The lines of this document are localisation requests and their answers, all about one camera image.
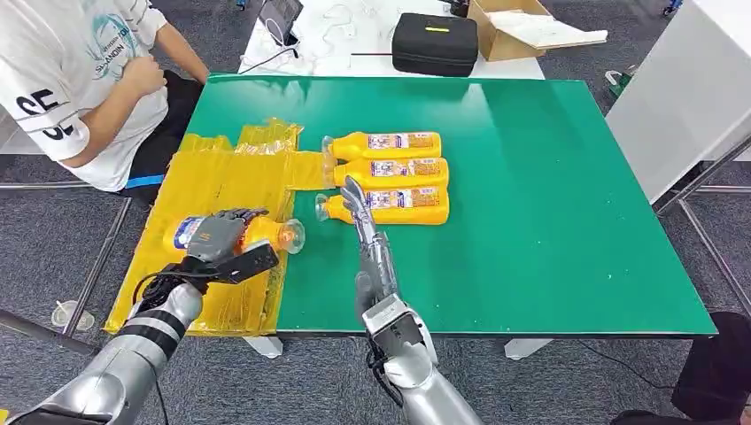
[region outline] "cardboard box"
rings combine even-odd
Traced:
[[[535,58],[545,54],[544,49],[535,49],[496,29],[486,15],[487,12],[521,10],[532,15],[550,15],[538,0],[472,0],[468,18],[477,23],[477,39],[480,53],[488,61]]]

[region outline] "metal frame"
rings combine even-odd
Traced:
[[[688,183],[674,197],[669,199],[668,202],[665,203],[665,205],[660,207],[657,210],[656,214],[658,217],[664,217],[664,215],[668,213],[670,209],[673,208],[675,205],[680,206],[681,210],[683,210],[684,214],[686,215],[688,220],[691,222],[691,225],[693,226],[694,230],[696,230],[696,233],[699,234],[701,243],[703,243],[704,247],[707,248],[707,251],[709,251],[709,254],[712,256],[712,259],[715,261],[717,268],[723,274],[725,280],[730,285],[731,290],[733,291],[733,293],[735,293],[735,296],[743,305],[743,309],[746,311],[746,314],[751,315],[751,299],[749,299],[748,295],[743,291],[743,287],[740,286],[738,279],[735,278],[735,275],[732,273],[732,270],[723,259],[722,254],[720,254],[720,251],[715,246],[715,243],[712,242],[712,239],[709,237],[709,234],[701,225],[699,218],[696,216],[696,214],[693,212],[693,209],[688,204],[688,197],[690,197],[692,194],[706,194],[706,193],[733,194],[733,195],[751,194],[751,187],[749,186],[712,186],[712,185],[704,184],[705,182],[709,180],[710,177],[712,177],[712,175],[716,174],[717,171],[719,171],[724,165],[733,161],[741,153],[746,151],[746,149],[748,149],[749,147],[751,147],[751,135],[746,140],[738,143],[732,149],[727,151],[717,161],[713,162],[711,166],[709,166],[706,170],[701,172],[701,174],[699,174],[690,183]]]
[[[36,189],[77,189],[77,188],[90,188],[91,185],[85,182],[47,182],[47,183],[0,183],[0,189],[5,190],[36,190]],[[115,239],[122,228],[122,223],[125,221],[125,217],[128,215],[128,209],[132,199],[127,197],[123,199],[120,205],[120,210],[115,215],[114,221],[110,226],[107,236],[102,242],[102,246],[97,254],[97,259],[94,261],[94,265],[89,271],[89,275],[86,278],[86,282],[83,283],[81,294],[78,297],[76,307],[73,311],[73,315],[63,328],[63,332],[57,332],[44,326],[38,325],[32,321],[24,319],[16,314],[0,310],[0,325],[6,326],[16,330],[22,334],[54,343],[61,347],[67,348],[74,352],[90,355],[99,351],[99,348],[79,341],[73,337],[78,322],[81,320],[83,310],[86,308],[86,304],[91,297],[91,291],[97,284],[99,275],[102,274],[102,270],[105,268],[105,263],[112,252]]]

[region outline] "table leg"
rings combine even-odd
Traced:
[[[282,341],[276,336],[243,336],[243,339],[262,356],[274,359],[282,355]]]
[[[125,222],[125,217],[126,215],[128,215],[128,208],[130,208],[130,203],[132,201],[133,199],[130,197],[123,199],[120,211],[115,216],[115,220],[112,222],[110,230],[109,232],[107,232],[107,236],[102,242],[102,247],[99,249],[99,254],[97,255],[97,259],[94,261],[94,266],[89,271],[89,275],[86,277],[86,282],[83,283],[83,288],[81,289],[80,296],[78,296],[78,301],[75,305],[73,313],[71,314],[68,323],[63,328],[63,335],[73,336],[73,334],[75,333],[75,330],[78,327],[78,321],[83,315],[83,309],[84,307],[86,307],[86,303],[89,302],[89,298],[91,297],[91,291],[94,289],[94,285],[99,280],[99,275],[102,274],[102,270],[105,269],[107,259],[110,258],[110,252],[112,252],[112,247],[115,244],[115,239],[120,232],[120,228],[122,228],[122,223]]]
[[[0,183],[1,190],[76,189],[90,187],[91,185],[86,182]]]
[[[546,346],[551,341],[553,340],[516,338],[506,343],[504,350],[506,351],[506,357],[512,360],[519,360],[530,356],[533,352]]]
[[[73,339],[70,336],[55,332],[52,329],[37,325],[36,323],[17,316],[11,312],[0,310],[0,328],[7,327],[24,335],[31,336],[41,341],[49,341],[68,350],[73,350],[85,356],[93,356],[99,352],[99,348],[83,341]]]

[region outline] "black zipper case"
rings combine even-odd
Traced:
[[[477,62],[477,23],[402,13],[391,41],[391,60],[406,73],[467,77]]]

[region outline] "black shorts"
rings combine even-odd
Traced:
[[[138,147],[125,189],[118,192],[145,205],[154,205],[169,161],[180,148],[182,136],[204,88],[199,82],[184,80],[172,71],[165,71],[165,78],[169,106],[166,117]]]

